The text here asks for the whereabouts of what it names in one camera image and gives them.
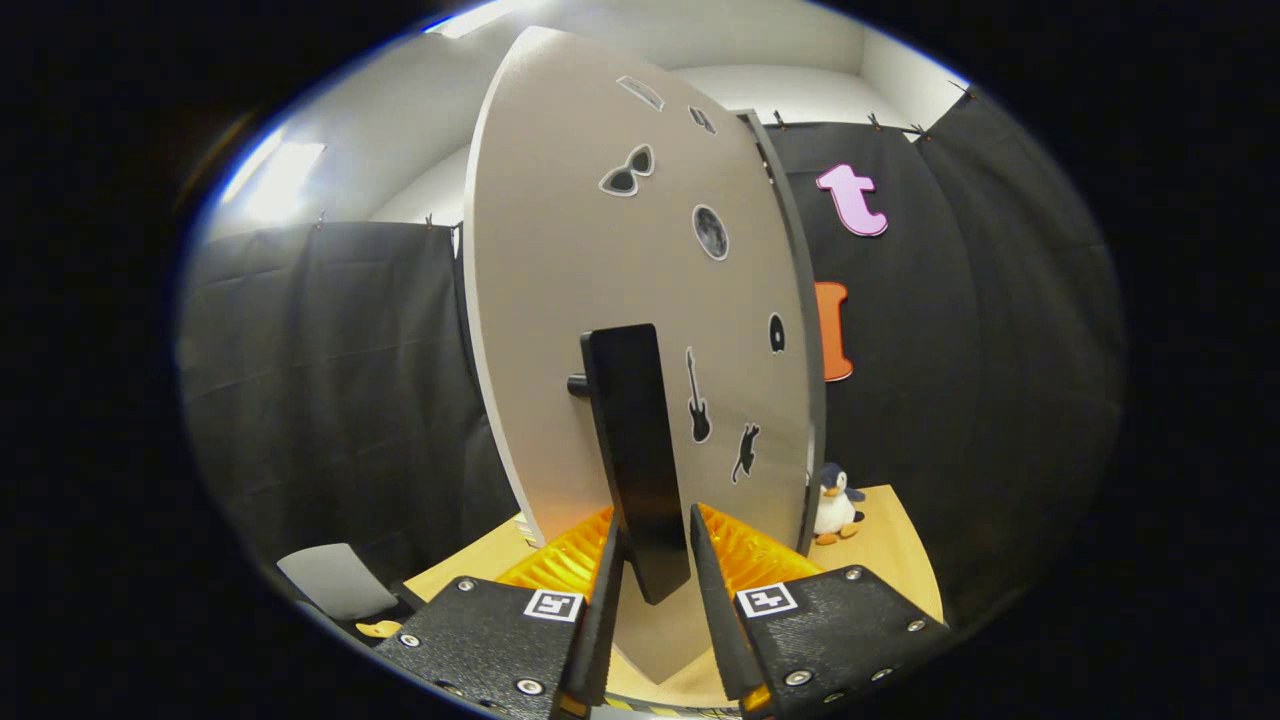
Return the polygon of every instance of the ceiling light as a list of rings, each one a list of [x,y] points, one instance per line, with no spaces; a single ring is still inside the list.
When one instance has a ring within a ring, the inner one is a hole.
[[[283,220],[292,214],[298,204],[298,191],[324,149],[319,142],[280,145],[253,188],[250,213],[262,220]]]
[[[439,22],[422,32],[434,32],[456,40],[479,27],[497,20],[512,10],[531,4],[531,0],[494,0],[493,3],[485,3],[474,10],[467,10],[461,15]]]
[[[280,133],[282,131],[273,132],[270,137],[259,143],[247,160],[241,163],[239,169],[236,170],[236,177],[232,178],[232,182],[227,183],[227,190],[223,191],[223,202],[228,202],[236,197],[236,193],[244,187],[248,178],[253,177],[253,173],[257,172],[271,152],[275,152],[275,149],[280,146]]]

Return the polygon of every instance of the black curtain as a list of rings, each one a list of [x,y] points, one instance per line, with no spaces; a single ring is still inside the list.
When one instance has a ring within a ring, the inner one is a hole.
[[[844,123],[769,137],[815,279],[849,288],[854,374],[827,384],[827,460],[893,486],[948,618],[984,618],[1069,537],[1115,441],[1123,320],[1101,234],[1025,131],[968,95],[915,143]],[[838,163],[873,178],[883,234],[845,229],[818,188]]]
[[[392,584],[517,512],[470,379],[448,228],[261,231],[201,245],[188,268],[193,450],[269,575],[347,542]]]

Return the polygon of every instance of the penguin plush toy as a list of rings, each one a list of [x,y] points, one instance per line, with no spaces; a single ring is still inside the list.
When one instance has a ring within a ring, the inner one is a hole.
[[[840,538],[849,538],[858,533],[858,520],[861,512],[854,507],[854,502],[867,500],[861,491],[849,487],[849,475],[835,462],[822,466],[819,475],[822,493],[818,496],[818,515],[813,523],[813,534],[818,537],[818,544],[831,544]]]

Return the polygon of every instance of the white wall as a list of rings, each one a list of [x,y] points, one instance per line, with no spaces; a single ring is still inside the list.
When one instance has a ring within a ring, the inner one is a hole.
[[[964,94],[960,87],[969,87],[966,79],[874,28],[867,28],[863,47],[863,65],[858,74],[901,114],[901,124],[892,123],[897,127],[918,124],[928,129],[960,99]],[[876,118],[890,123],[879,113]]]
[[[868,123],[867,115],[900,124],[897,109],[867,81],[845,73],[780,65],[713,65],[673,70],[689,85],[728,110],[755,110],[774,123],[777,110],[787,123]]]
[[[462,222],[462,184],[467,177],[467,154],[463,145],[433,165],[369,218],[387,223],[425,223],[456,225]]]
[[[870,113],[888,126],[906,127],[908,123],[870,83],[845,73],[781,65],[713,65],[673,73],[730,110],[754,109],[762,123],[776,122],[773,110],[788,123],[867,123]],[[465,145],[431,167],[369,219],[425,223],[430,214],[436,224],[462,222],[462,188],[470,149]]]

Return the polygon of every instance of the yellow object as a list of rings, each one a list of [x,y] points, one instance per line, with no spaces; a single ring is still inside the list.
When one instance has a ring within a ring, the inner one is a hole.
[[[769,688],[760,685],[751,691],[751,694],[742,698],[742,710],[755,712],[769,703]]]
[[[724,589],[736,601],[739,591],[799,580],[824,573],[808,557],[741,520],[698,503],[721,564]]]
[[[521,560],[497,582],[535,591],[582,593],[586,602],[591,602],[591,588],[595,587],[612,519],[611,505]]]
[[[371,638],[389,638],[399,630],[399,623],[394,620],[383,620],[374,625],[366,625],[364,623],[356,623],[356,629]]]
[[[568,712],[573,717],[586,717],[586,706],[568,697],[568,694],[561,696],[561,710]]]

